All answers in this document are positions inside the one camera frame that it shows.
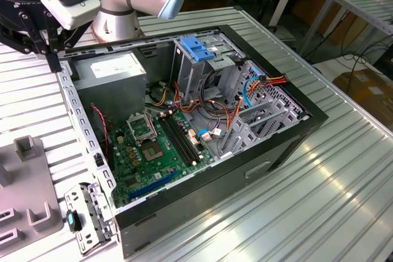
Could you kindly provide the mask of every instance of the gray plastic holder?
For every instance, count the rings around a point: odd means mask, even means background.
[[[42,141],[0,147],[0,258],[63,227]]]

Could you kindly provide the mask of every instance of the yellow wire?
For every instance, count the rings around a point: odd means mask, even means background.
[[[162,105],[164,102],[165,102],[165,98],[166,98],[166,87],[164,88],[164,93],[162,94],[162,98],[161,98],[161,100],[157,103],[157,104],[155,104],[155,106],[156,107],[159,107],[160,105]]]

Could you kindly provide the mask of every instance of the blue pcie slot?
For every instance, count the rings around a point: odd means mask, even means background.
[[[164,178],[162,178],[156,182],[153,182],[153,183],[149,184],[148,186],[141,188],[140,190],[134,191],[133,193],[129,193],[128,198],[129,199],[136,198],[137,196],[144,195],[145,193],[148,193],[148,192],[156,189],[157,187],[160,187],[161,185],[169,183],[170,181],[172,181],[172,178],[173,178],[173,176],[175,176],[176,173],[177,173],[177,171],[174,171],[174,172],[170,173],[170,175],[165,176]]]

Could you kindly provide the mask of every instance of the ram slot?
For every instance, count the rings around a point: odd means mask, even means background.
[[[168,120],[170,120],[170,119],[168,119],[168,118],[162,119],[160,122],[161,127],[164,129],[166,135],[169,137],[169,140],[172,142],[176,151],[180,154],[180,157],[182,158],[185,165],[187,167],[189,167],[192,164],[192,158],[187,153],[187,149],[184,148],[184,146],[181,144],[180,140],[177,138],[176,133],[170,127]]]
[[[176,134],[179,134],[179,139],[184,145],[184,147],[187,149],[188,154],[192,157],[192,160],[199,162],[199,157],[195,149],[193,148],[191,142],[189,139],[184,135],[183,130],[180,129],[179,125],[176,123],[175,120],[171,119],[169,122],[169,125],[172,127],[173,131]]]

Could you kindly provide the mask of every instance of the aluminum table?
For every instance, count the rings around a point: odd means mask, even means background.
[[[393,134],[242,10],[139,19],[148,36],[229,24],[329,116],[279,169],[129,257],[128,261],[384,261],[393,249]],[[80,44],[92,44],[91,34]],[[45,61],[0,46],[0,144],[39,136],[63,194],[89,181],[83,148]],[[64,228],[3,261],[81,260]],[[89,261],[121,261],[116,241]]]
[[[324,6],[322,7],[303,40],[303,43],[298,51],[300,55],[304,54],[309,42],[315,35],[333,3],[338,3],[342,6],[342,9],[337,17],[332,21],[332,24],[327,29],[325,35],[331,32],[334,27],[336,27],[340,18],[343,17],[347,11],[354,13],[358,17],[374,26],[374,29],[365,38],[366,43],[361,46],[359,52],[365,48],[365,45],[369,40],[371,40],[372,36],[376,33],[377,30],[381,30],[387,35],[393,34],[393,0],[326,0]]]

